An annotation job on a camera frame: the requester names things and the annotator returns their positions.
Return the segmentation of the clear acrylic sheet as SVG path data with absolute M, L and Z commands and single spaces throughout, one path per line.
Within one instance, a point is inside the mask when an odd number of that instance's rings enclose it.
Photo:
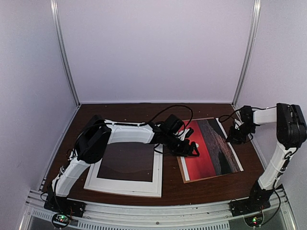
M 142 143 L 114 143 L 107 146 L 97 177 L 102 179 L 151 182 L 154 147 Z

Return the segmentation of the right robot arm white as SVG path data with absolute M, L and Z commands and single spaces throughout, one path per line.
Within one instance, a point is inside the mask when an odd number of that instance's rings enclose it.
M 277 103 L 276 106 L 266 109 L 244 105 L 237 111 L 241 122 L 234 120 L 226 139 L 232 144 L 246 143 L 247 136 L 254 134 L 256 127 L 276 124 L 275 152 L 256 182 L 261 191 L 272 191 L 293 155 L 307 139 L 307 124 L 302 109 L 297 104 Z

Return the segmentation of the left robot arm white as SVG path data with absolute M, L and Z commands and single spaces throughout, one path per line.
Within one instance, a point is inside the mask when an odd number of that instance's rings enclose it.
M 94 115 L 77 137 L 68 162 L 60 168 L 57 177 L 47 188 L 51 206 L 59 213 L 69 209 L 69 202 L 64 198 L 82 173 L 103 158 L 109 144 L 161 144 L 175 156 L 198 157 L 200 153 L 197 144 L 188 139 L 194 130 L 181 130 L 183 125 L 184 122 L 175 115 L 170 115 L 165 121 L 158 123 L 115 122 Z

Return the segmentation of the right controller board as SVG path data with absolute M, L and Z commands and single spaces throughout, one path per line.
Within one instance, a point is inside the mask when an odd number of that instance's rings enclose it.
M 262 225 L 264 221 L 264 215 L 262 213 L 244 216 L 244 222 L 251 228 L 257 228 Z

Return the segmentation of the controller board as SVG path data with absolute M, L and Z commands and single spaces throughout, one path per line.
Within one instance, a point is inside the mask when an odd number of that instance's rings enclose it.
M 54 214 L 51 219 L 52 225 L 58 229 L 66 228 L 70 224 L 71 221 L 72 221 L 71 217 L 65 214 L 62 214 L 62 213 Z
M 262 213 L 244 216 L 244 222 L 251 228 L 257 228 L 262 225 L 264 221 L 264 215 Z

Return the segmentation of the left controller board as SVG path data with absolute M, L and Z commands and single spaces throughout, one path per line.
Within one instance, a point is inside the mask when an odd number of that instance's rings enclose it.
M 54 214 L 51 219 L 52 225 L 58 229 L 66 228 L 70 224 L 71 221 L 72 221 L 71 217 L 65 214 L 62 214 L 62 213 Z

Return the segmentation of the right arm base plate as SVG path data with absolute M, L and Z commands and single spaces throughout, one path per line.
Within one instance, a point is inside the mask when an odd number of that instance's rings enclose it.
M 262 189 L 256 181 L 252 186 L 249 197 L 229 203 L 233 217 L 250 214 L 271 207 L 269 199 L 274 190 Z

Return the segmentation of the aluminium front rail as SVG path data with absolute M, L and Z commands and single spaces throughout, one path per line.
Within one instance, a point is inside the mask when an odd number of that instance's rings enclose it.
M 262 230 L 296 230 L 283 189 L 271 196 L 271 207 L 233 216 L 228 201 L 183 206 L 122 206 L 86 202 L 83 217 L 74 217 L 69 230 L 252 230 L 253 216 L 262 217 Z

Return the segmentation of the aluminium corner post right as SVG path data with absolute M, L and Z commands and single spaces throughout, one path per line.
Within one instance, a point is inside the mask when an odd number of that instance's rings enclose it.
M 260 12 L 261 12 L 261 0 L 254 0 L 254 5 L 253 5 L 253 11 L 252 11 L 252 16 L 251 16 L 251 23 L 250 23 L 250 29 L 249 29 L 249 35 L 248 35 L 248 41 L 247 41 L 247 47 L 243 59 L 243 64 L 241 68 L 241 72 L 239 75 L 239 80 L 237 83 L 235 95 L 232 100 L 232 106 L 237 107 L 239 97 L 241 95 L 243 86 L 244 86 L 244 81 L 247 76 L 251 56 L 252 56 L 252 51 L 254 48 L 257 32 L 258 32 L 258 27 L 259 27 L 259 21 L 260 21 Z

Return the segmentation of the aluminium corner post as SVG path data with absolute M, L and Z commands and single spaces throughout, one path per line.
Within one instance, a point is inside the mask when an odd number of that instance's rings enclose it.
M 253 11 L 252 11 L 252 16 L 251 16 L 251 23 L 250 23 L 250 29 L 249 29 L 249 35 L 248 35 L 248 41 L 247 41 L 247 47 L 243 59 L 243 64 L 241 68 L 241 72 L 239 75 L 239 80 L 237 83 L 235 95 L 232 100 L 232 106 L 237 107 L 239 97 L 241 95 L 243 86 L 244 86 L 244 81 L 247 76 L 251 56 L 252 56 L 252 51 L 254 48 L 257 32 L 258 32 L 258 27 L 259 27 L 259 21 L 260 21 L 260 12 L 261 12 L 261 0 L 254 0 L 254 5 L 253 5 Z
M 52 13 L 53 21 L 54 21 L 54 26 L 56 29 L 56 35 L 57 35 L 57 40 L 59 44 L 60 56 L 61 56 L 61 61 L 62 61 L 63 68 L 64 68 L 64 73 L 67 78 L 69 89 L 73 96 L 74 102 L 76 106 L 80 106 L 81 105 L 80 100 L 77 95 L 77 91 L 76 91 L 76 88 L 75 88 L 75 85 L 72 79 L 71 69 L 70 69 L 70 65 L 69 65 L 69 61 L 67 57 L 67 52 L 65 49 L 63 32 L 62 32 L 61 23 L 60 23 L 58 1 L 51 0 L 50 5 L 51 5 L 51 13 Z

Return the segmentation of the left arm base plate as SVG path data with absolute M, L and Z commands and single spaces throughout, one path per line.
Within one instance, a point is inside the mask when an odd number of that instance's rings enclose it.
M 86 204 L 84 202 L 55 196 L 52 189 L 47 191 L 47 198 L 44 203 L 44 209 L 79 218 L 83 217 L 85 206 Z

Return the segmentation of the aluminium corner post left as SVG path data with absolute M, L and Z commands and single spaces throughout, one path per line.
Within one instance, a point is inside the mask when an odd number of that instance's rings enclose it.
M 70 65 L 69 65 L 69 61 L 67 57 L 67 52 L 65 49 L 63 32 L 62 32 L 61 23 L 60 23 L 58 1 L 51 0 L 50 5 L 51 5 L 51 13 L 52 13 L 53 21 L 54 21 L 54 26 L 56 29 L 56 35 L 57 35 L 57 40 L 59 44 L 60 56 L 61 56 L 61 61 L 62 61 L 63 68 L 64 68 L 64 73 L 67 78 L 69 89 L 73 96 L 74 102 L 76 106 L 80 106 L 81 105 L 80 100 L 77 95 L 77 91 L 76 91 L 76 88 L 75 88 L 75 85 L 72 79 L 71 69 L 70 69 Z

